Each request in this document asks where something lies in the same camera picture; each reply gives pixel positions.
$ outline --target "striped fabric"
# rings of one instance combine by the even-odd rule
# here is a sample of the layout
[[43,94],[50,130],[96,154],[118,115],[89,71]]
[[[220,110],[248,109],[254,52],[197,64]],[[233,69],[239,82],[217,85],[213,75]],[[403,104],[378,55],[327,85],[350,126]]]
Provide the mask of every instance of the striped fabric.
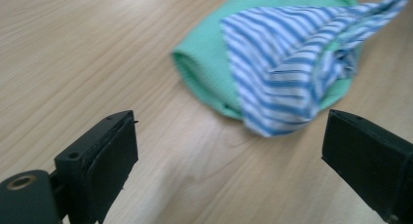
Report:
[[306,126],[328,87],[357,73],[356,47],[407,1],[260,7],[222,20],[244,124],[263,136]]

